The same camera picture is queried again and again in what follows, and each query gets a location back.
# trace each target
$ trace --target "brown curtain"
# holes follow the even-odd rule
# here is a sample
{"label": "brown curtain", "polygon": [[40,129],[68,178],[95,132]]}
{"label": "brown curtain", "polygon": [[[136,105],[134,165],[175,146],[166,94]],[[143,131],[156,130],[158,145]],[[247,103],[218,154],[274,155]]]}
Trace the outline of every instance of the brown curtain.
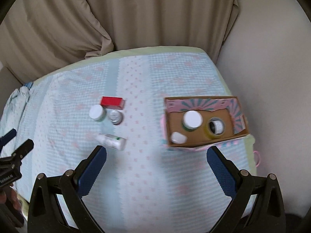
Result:
{"label": "brown curtain", "polygon": [[236,0],[16,0],[0,60],[25,82],[112,51],[112,38],[115,50],[195,46],[216,62],[237,12]]}

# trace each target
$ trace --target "pink and teal pattern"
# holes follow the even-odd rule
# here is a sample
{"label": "pink and teal pattern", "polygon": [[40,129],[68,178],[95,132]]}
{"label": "pink and teal pattern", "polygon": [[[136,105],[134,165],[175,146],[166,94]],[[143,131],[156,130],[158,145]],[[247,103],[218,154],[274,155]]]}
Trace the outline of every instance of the pink and teal pattern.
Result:
{"label": "pink and teal pattern", "polygon": [[233,123],[233,133],[240,133],[245,129],[243,113],[236,98],[226,99],[186,99],[165,100],[167,112],[183,112],[189,110],[216,111],[227,109]]}

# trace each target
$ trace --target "pink ring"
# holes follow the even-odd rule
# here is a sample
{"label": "pink ring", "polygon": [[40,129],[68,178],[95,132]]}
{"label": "pink ring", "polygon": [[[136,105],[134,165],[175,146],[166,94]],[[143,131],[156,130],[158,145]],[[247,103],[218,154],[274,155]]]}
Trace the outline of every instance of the pink ring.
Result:
{"label": "pink ring", "polygon": [[260,165],[260,163],[261,163],[261,156],[260,156],[259,151],[254,151],[254,154],[256,154],[257,157],[258,157],[258,161],[257,161],[257,164],[256,164],[256,167],[258,167]]}

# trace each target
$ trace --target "bed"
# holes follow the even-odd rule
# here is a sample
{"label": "bed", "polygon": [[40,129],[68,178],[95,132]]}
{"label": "bed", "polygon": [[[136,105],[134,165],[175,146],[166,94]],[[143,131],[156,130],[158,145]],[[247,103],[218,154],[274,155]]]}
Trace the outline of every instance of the bed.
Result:
{"label": "bed", "polygon": [[[230,202],[206,162],[206,152],[169,151],[161,130],[164,97],[231,95],[202,49],[116,51],[66,66],[23,88],[6,103],[0,136],[17,129],[1,156],[28,138],[34,141],[33,151],[23,159],[23,177],[16,182],[26,200],[39,173],[49,177],[74,169],[97,145],[94,134],[104,133],[127,139],[124,151],[107,149],[107,162],[83,198],[105,231],[207,232]],[[89,108],[103,95],[125,98],[121,125],[89,118]],[[218,148],[239,169],[256,175],[253,143],[248,135]]]}

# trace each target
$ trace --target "metal screw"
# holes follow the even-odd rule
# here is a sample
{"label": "metal screw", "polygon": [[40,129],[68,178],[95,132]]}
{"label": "metal screw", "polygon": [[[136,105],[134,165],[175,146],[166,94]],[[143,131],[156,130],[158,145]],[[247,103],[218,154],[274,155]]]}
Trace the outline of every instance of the metal screw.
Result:
{"label": "metal screw", "polygon": [[65,175],[66,176],[71,176],[73,174],[73,170],[67,170],[66,172],[65,172]]}
{"label": "metal screw", "polygon": [[275,180],[276,179],[276,176],[273,173],[269,174],[269,177],[270,177],[271,180]]}
{"label": "metal screw", "polygon": [[246,170],[241,170],[241,175],[246,177],[246,176],[248,175],[248,171],[246,171]]}
{"label": "metal screw", "polygon": [[39,173],[38,176],[37,176],[37,179],[41,180],[43,177],[44,177],[44,174],[43,173]]}

